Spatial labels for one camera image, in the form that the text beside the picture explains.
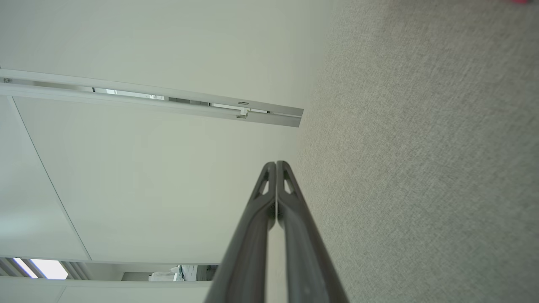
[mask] carpeted floor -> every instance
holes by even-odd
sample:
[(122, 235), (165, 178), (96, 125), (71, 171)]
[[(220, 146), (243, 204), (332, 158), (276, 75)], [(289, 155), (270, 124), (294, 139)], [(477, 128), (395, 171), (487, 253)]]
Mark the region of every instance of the carpeted floor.
[(335, 13), (295, 172), (352, 302), (539, 302), (539, 3)]

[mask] fluorescent light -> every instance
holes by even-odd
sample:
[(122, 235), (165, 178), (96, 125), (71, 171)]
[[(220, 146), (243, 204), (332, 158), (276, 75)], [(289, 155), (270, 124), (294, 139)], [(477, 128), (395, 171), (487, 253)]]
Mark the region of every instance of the fluorescent light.
[(47, 279), (65, 280), (67, 272), (56, 260), (31, 259)]
[(17, 264), (19, 264), (20, 267), (24, 269), (24, 271), (29, 274), (33, 279), (37, 279), (36, 274), (26, 265), (20, 258), (13, 258)]

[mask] floor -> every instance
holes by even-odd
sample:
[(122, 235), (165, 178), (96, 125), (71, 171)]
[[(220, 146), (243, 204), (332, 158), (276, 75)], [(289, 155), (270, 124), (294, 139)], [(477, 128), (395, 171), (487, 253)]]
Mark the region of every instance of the floor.
[(335, 11), (303, 194), (352, 302), (539, 301), (539, 3)]

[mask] gray carpet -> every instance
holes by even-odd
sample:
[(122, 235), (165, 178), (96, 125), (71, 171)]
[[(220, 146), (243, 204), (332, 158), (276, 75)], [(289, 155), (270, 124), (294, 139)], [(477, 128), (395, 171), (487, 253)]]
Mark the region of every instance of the gray carpet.
[(539, 3), (335, 12), (295, 172), (352, 302), (539, 302)]

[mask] rectangular light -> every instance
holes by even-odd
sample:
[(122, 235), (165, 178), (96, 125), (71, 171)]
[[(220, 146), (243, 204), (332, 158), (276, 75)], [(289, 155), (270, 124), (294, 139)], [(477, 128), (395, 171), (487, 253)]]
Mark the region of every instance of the rectangular light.
[(24, 269), (24, 271), (32, 277), (32, 279), (37, 279), (36, 274), (26, 265), (20, 258), (13, 258), (17, 264)]
[(67, 272), (59, 261), (43, 259), (31, 259), (31, 261), (47, 279), (65, 280), (67, 278)]

